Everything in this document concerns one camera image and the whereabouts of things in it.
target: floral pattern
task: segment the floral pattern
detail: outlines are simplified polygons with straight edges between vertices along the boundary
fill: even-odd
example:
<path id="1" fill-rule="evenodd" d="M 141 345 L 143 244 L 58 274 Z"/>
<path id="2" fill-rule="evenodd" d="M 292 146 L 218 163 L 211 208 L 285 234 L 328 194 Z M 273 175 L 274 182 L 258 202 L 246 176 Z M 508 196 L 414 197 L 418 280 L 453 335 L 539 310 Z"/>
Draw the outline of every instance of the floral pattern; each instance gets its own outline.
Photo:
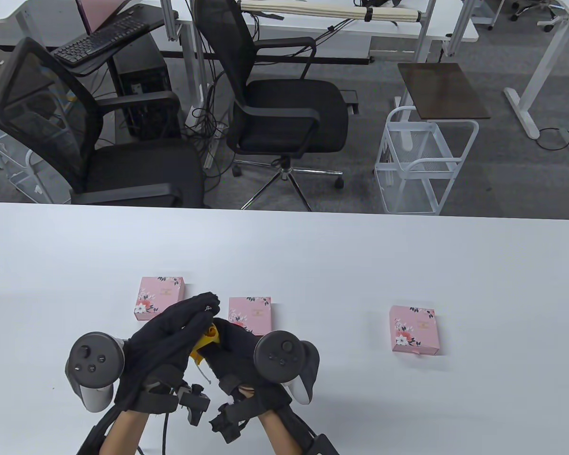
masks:
<path id="1" fill-rule="evenodd" d="M 139 290 L 137 303 L 135 304 L 135 313 L 155 313 L 157 309 L 154 307 L 154 299 L 156 295 L 148 294 L 144 288 Z"/>
<path id="2" fill-rule="evenodd" d="M 245 329 L 247 332 L 251 332 L 253 333 L 252 330 L 250 330 L 247 326 L 246 326 L 246 321 L 247 321 L 247 317 L 244 316 L 241 313 L 237 313 L 234 310 L 230 310 L 230 315 L 228 320 L 232 323 L 235 324 L 237 326 L 242 327 L 243 329 Z"/>
<path id="3" fill-rule="evenodd" d="M 160 281 L 165 282 L 167 280 L 172 281 L 175 286 L 179 286 L 179 277 L 157 277 Z"/>
<path id="4" fill-rule="evenodd" d="M 428 315 L 428 318 L 432 319 L 434 317 L 434 310 L 425 309 L 425 308 L 417 308 L 416 306 L 410 306 L 409 309 L 412 312 L 419 313 L 420 311 L 425 311 Z"/>
<path id="5" fill-rule="evenodd" d="M 247 297 L 248 301 L 256 301 L 257 299 L 258 299 L 257 297 Z M 259 297 L 259 299 L 263 301 L 263 305 L 265 306 L 270 305 L 270 301 L 266 297 Z"/>
<path id="6" fill-rule="evenodd" d="M 395 319 L 396 336 L 395 342 L 400 346 L 421 346 L 421 342 L 415 340 L 411 332 L 413 327 L 407 327 L 400 319 Z"/>

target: forearm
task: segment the forearm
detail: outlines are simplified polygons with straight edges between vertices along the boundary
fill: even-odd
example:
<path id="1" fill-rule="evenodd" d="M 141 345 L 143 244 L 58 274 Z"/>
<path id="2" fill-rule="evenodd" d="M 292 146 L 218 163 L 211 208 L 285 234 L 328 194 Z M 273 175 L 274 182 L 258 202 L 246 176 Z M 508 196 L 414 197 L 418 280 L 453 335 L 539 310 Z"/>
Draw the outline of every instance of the forearm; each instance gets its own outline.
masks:
<path id="1" fill-rule="evenodd" d="M 287 431 L 276 412 L 268 411 L 261 414 L 259 420 L 272 444 L 275 455 L 302 455 L 302 448 Z"/>
<path id="2" fill-rule="evenodd" d="M 139 445 L 149 414 L 123 411 L 111 426 L 100 455 L 133 455 Z"/>

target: black keyboard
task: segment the black keyboard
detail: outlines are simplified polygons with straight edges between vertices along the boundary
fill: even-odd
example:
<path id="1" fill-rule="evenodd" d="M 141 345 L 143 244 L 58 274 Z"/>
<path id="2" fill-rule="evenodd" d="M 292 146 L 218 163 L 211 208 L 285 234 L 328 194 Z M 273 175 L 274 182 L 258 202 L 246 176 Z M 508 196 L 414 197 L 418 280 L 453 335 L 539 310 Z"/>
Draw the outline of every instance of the black keyboard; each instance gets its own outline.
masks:
<path id="1" fill-rule="evenodd" d="M 148 32 L 150 25 L 131 15 L 134 9 L 120 13 L 111 24 L 83 36 L 73 43 L 57 49 L 53 55 L 67 66 L 77 66 L 102 54 L 109 48 L 119 46 L 122 41 L 130 41 L 133 36 Z"/>

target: black glove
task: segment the black glove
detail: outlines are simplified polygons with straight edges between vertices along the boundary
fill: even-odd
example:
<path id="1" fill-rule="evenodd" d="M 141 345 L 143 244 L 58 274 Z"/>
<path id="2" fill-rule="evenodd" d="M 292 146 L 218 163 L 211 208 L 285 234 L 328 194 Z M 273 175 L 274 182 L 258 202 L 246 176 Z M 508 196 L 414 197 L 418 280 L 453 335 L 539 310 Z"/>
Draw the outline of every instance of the black glove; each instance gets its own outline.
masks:
<path id="1" fill-rule="evenodd" d="M 193 347 L 218 312 L 217 295 L 205 292 L 170 306 L 133 334 L 124 344 L 124 371 L 115 405 L 123 411 L 133 409 L 144 380 L 158 367 L 169 366 L 171 372 L 174 367 L 183 379 Z"/>
<path id="2" fill-rule="evenodd" d="M 220 380 L 220 388 L 238 403 L 225 408 L 228 420 L 237 423 L 289 405 L 291 397 L 285 388 L 261 377 L 254 366 L 253 353 L 260 337 L 220 318 L 213 319 L 213 324 L 220 343 L 202 347 L 198 353 Z M 241 385 L 253 388 L 254 396 L 246 399 L 239 392 Z"/>

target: chair base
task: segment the chair base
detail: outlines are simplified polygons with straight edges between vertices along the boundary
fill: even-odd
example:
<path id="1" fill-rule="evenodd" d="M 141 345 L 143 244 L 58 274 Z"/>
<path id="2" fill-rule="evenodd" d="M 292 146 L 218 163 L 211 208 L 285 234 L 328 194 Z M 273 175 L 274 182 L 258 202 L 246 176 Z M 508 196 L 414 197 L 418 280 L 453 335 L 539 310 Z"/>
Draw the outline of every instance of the chair base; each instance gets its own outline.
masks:
<path id="1" fill-rule="evenodd" d="M 243 164 L 243 165 L 254 165 L 257 167 L 273 167 L 271 164 L 268 163 L 260 163 L 258 161 L 246 161 L 246 160 L 234 160 L 233 163 L 235 165 Z M 235 176 L 239 176 L 240 173 L 233 172 Z M 276 182 L 280 177 L 281 180 L 288 180 L 293 185 L 293 189 L 297 193 L 299 199 L 302 200 L 303 205 L 306 207 L 308 212 L 312 212 L 312 208 L 306 199 L 306 196 L 303 195 L 302 189 L 299 188 L 297 184 L 297 180 L 295 179 L 294 173 L 305 173 L 305 174 L 313 174 L 313 175 L 334 175 L 337 176 L 336 180 L 336 188 L 341 189 L 343 188 L 343 173 L 341 171 L 319 171 L 316 169 L 308 169 L 306 167 L 291 167 L 291 160 L 288 158 L 283 158 L 281 160 L 280 169 L 278 172 L 265 184 L 257 193 L 253 195 L 248 202 L 241 207 L 241 210 L 247 210 L 252 203 L 254 203 L 263 193 L 263 191 L 267 190 L 271 184 Z"/>
<path id="2" fill-rule="evenodd" d="M 550 4 L 549 2 L 544 1 L 544 0 L 536 2 L 536 3 L 531 3 L 527 6 L 524 6 L 523 8 L 521 8 L 519 6 L 518 2 L 515 2 L 513 4 L 513 9 L 517 9 L 517 11 L 512 16 L 510 16 L 511 21 L 517 21 L 520 15 L 526 13 L 527 11 L 531 11 L 532 9 L 547 9 L 551 15 L 551 19 L 554 19 L 556 17 L 556 14 L 555 14 L 556 9 L 559 11 L 565 10 L 564 7 L 562 7 L 562 6 L 553 5 L 553 4 Z"/>

